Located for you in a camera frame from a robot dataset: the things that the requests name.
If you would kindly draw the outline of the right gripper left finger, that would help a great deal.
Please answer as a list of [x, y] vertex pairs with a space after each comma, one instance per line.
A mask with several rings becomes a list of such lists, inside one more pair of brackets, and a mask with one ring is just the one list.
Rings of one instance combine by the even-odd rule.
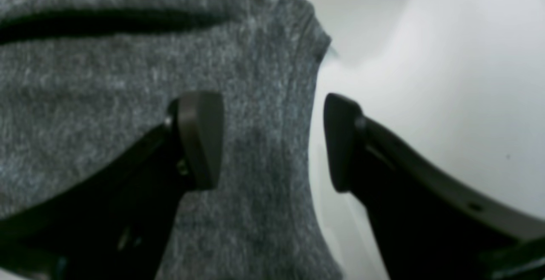
[[153, 280], [183, 195], [218, 185], [224, 102], [174, 100], [154, 127], [82, 183], [1, 221], [1, 271], [20, 280]]

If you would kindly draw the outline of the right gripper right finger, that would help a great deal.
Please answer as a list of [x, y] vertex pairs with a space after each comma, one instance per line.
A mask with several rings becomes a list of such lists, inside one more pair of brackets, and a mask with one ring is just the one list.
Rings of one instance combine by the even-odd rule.
[[341, 94], [323, 124], [335, 191], [366, 208], [392, 280], [543, 280], [543, 220], [455, 180]]

